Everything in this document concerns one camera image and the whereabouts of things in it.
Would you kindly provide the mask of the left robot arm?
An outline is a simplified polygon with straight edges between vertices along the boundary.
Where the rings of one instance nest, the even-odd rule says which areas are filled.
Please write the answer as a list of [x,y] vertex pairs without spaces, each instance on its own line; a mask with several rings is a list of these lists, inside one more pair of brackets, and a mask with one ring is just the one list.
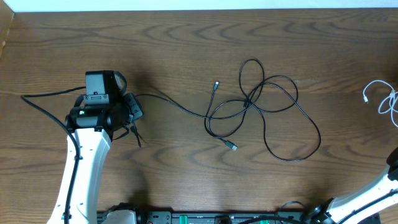
[[114,132],[125,129],[139,142],[134,122],[144,113],[118,71],[85,74],[86,93],[65,118],[69,132],[67,159],[58,198],[49,223],[96,223],[98,194],[106,155]]

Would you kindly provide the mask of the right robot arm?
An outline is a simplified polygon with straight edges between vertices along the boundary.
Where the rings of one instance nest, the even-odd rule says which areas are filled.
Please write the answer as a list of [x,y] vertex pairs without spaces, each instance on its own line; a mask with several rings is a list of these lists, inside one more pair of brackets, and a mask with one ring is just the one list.
[[309,212],[309,223],[359,223],[397,203],[397,149],[386,160],[386,168],[370,183],[352,194],[330,198]]

